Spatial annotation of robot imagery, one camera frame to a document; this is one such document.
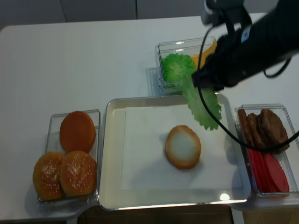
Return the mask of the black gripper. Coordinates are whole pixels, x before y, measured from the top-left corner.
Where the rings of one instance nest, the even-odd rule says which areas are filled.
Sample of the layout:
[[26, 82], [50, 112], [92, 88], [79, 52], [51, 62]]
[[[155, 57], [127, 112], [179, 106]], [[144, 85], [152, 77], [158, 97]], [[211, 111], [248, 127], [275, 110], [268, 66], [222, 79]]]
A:
[[209, 55], [204, 66], [192, 74], [193, 85], [197, 88], [221, 91], [242, 81], [242, 72], [236, 65], [234, 50], [240, 46], [239, 35], [222, 36]]

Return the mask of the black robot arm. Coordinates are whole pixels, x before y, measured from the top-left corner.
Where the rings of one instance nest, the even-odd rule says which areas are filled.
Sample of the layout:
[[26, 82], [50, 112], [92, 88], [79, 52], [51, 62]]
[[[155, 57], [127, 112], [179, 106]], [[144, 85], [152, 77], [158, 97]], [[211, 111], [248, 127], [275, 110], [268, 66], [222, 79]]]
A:
[[215, 52], [192, 75], [196, 89], [219, 91], [267, 70], [286, 65], [299, 52], [299, 2], [280, 0], [255, 23], [242, 0], [206, 0], [203, 24], [225, 24], [228, 33], [217, 41]]

